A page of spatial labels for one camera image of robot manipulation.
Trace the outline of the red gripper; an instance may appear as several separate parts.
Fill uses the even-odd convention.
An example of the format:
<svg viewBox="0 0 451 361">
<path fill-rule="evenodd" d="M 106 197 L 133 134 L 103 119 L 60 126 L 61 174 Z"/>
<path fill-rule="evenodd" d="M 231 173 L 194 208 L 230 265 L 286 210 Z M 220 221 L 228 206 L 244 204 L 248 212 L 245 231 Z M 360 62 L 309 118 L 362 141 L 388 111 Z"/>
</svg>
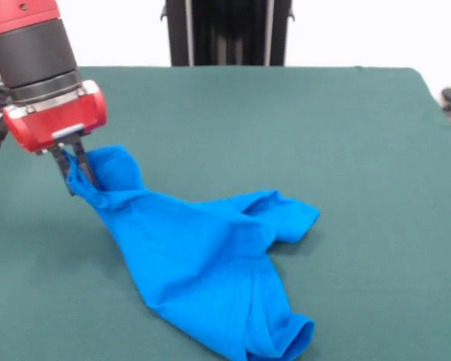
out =
<svg viewBox="0 0 451 361">
<path fill-rule="evenodd" d="M 68 135 L 90 133 L 104 126 L 107 107 L 98 84 L 85 80 L 78 89 L 55 98 L 24 106 L 9 105 L 3 110 L 3 119 L 18 145 L 30 153 L 37 153 L 62 142 Z M 79 167 L 96 187 L 97 181 L 80 138 L 72 142 L 72 149 Z M 74 196 L 67 182 L 70 170 L 68 157 L 61 147 L 53 147 L 52 155 L 69 194 Z"/>
</svg>

